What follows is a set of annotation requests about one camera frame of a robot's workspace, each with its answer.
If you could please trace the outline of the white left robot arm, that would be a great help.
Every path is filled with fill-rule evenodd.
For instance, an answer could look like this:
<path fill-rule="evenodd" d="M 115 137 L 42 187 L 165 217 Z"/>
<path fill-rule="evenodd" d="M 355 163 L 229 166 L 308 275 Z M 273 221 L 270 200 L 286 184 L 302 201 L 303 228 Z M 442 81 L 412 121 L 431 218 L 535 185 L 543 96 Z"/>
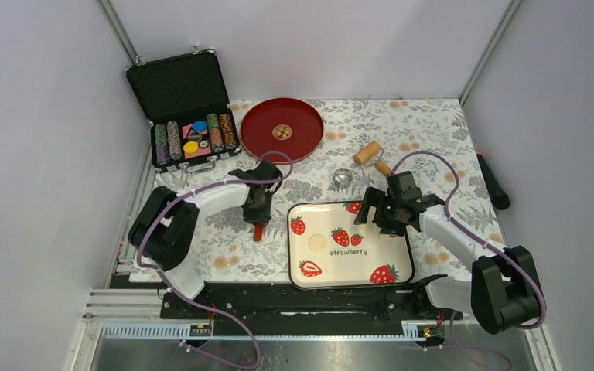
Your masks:
<path fill-rule="evenodd" d="M 202 292 L 205 281 L 188 258 L 196 228 L 234 207 L 243 210 L 247 223 L 267 223 L 272 196 L 285 178 L 276 165 L 260 160 L 251 170 L 230 171 L 220 181 L 182 195 L 166 186 L 153 189 L 128 231 L 138 265 L 159 274 L 189 317 L 204 315 L 209 307 Z"/>

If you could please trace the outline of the silver tape roll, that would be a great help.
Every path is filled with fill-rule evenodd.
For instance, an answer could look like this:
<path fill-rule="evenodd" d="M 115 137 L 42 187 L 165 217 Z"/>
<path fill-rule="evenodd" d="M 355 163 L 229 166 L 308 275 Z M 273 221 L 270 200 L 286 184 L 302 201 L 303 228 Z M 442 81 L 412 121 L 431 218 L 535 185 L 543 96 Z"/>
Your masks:
<path fill-rule="evenodd" d="M 353 180 L 353 173 L 348 168 L 338 168 L 333 173 L 333 185 L 336 189 L 348 189 Z"/>

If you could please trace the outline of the round red lacquer tray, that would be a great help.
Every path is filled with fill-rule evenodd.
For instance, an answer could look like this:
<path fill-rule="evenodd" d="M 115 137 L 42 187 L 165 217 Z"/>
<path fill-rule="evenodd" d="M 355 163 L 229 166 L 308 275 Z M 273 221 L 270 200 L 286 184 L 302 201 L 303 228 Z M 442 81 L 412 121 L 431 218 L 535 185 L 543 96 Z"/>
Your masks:
<path fill-rule="evenodd" d="M 324 120 L 305 101 L 274 98 L 253 106 L 241 121 L 239 137 L 244 149 L 254 157 L 277 164 L 301 161 L 321 143 Z"/>

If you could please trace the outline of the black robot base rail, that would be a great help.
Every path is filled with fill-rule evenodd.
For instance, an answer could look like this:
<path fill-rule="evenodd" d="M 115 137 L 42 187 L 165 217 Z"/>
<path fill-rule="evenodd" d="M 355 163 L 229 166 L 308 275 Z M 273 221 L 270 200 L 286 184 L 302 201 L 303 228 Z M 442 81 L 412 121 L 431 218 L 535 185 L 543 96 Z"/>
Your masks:
<path fill-rule="evenodd" d="M 162 319 L 234 321 L 246 326 L 280 318 L 346 319 L 361 322 L 406 321 L 435 327 L 452 318 L 450 309 L 436 308 L 425 298 L 421 283 L 365 288 L 301 290 L 292 284 L 208 283 L 189 305 L 167 292 Z"/>

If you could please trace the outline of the wooden dough roller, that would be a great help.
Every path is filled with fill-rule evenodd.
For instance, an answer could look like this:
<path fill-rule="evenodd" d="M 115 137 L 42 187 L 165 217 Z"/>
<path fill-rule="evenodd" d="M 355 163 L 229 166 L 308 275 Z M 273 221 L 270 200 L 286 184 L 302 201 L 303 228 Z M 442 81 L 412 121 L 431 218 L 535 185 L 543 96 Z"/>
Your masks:
<path fill-rule="evenodd" d="M 384 149 L 381 145 L 376 141 L 372 141 L 353 155 L 352 160 L 360 168 L 375 168 L 383 176 L 388 177 L 392 170 L 383 160 L 383 154 Z"/>

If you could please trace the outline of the round cut dough wrapper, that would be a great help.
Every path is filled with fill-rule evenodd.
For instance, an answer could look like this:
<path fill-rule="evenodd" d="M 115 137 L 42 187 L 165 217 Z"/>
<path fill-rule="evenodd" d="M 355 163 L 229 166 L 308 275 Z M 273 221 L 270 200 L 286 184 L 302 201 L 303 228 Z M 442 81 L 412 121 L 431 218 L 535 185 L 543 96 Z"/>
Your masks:
<path fill-rule="evenodd" d="M 328 240 L 322 234 L 313 234 L 309 238 L 308 246 L 313 252 L 322 252 L 328 248 Z"/>

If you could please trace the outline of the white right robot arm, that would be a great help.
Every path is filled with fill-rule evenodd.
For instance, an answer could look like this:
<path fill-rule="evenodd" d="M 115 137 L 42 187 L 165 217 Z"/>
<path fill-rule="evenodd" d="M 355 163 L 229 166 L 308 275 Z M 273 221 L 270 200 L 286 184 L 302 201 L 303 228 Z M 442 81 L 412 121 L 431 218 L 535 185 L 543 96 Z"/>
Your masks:
<path fill-rule="evenodd" d="M 472 315 L 483 330 L 535 328 L 547 313 L 531 253 L 522 246 L 506 247 L 484 240 L 455 218 L 448 202 L 425 195 L 410 172 L 387 177 L 387 189 L 366 188 L 355 224 L 372 223 L 382 234 L 405 236 L 407 228 L 441 243 L 470 271 L 461 281 L 434 274 L 415 284 L 412 306 L 432 318 L 442 309 Z"/>

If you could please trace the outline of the square strawberry ceramic plate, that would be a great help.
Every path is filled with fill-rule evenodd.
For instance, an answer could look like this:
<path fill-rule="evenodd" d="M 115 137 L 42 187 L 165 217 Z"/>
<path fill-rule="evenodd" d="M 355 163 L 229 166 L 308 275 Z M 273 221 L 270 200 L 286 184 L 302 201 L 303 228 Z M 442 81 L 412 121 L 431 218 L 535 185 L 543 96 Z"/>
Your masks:
<path fill-rule="evenodd" d="M 300 289 L 356 288 L 408 283 L 415 276 L 406 236 L 376 238 L 366 224 L 355 225 L 360 201 L 303 203 L 293 206 L 288 221 L 288 266 L 291 282 Z M 328 248 L 309 249 L 313 234 L 322 234 Z"/>

